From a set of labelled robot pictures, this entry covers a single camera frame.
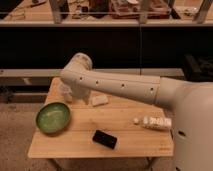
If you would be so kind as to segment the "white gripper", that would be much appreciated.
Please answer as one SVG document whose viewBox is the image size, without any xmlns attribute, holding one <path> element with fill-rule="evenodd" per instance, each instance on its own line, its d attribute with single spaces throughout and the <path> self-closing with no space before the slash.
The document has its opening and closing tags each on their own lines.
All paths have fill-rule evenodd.
<svg viewBox="0 0 213 171">
<path fill-rule="evenodd" d="M 83 100 L 85 104 L 89 103 L 91 91 L 88 88 L 82 86 L 72 86 L 71 95 L 75 99 Z"/>
</svg>

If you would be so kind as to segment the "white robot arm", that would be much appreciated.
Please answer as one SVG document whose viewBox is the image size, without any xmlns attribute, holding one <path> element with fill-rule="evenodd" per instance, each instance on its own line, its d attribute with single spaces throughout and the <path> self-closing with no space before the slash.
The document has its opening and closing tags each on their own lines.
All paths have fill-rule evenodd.
<svg viewBox="0 0 213 171">
<path fill-rule="evenodd" d="M 61 70 L 77 99 L 92 90 L 155 105 L 174 114 L 172 171 L 213 171 L 213 82 L 97 72 L 84 53 Z"/>
</svg>

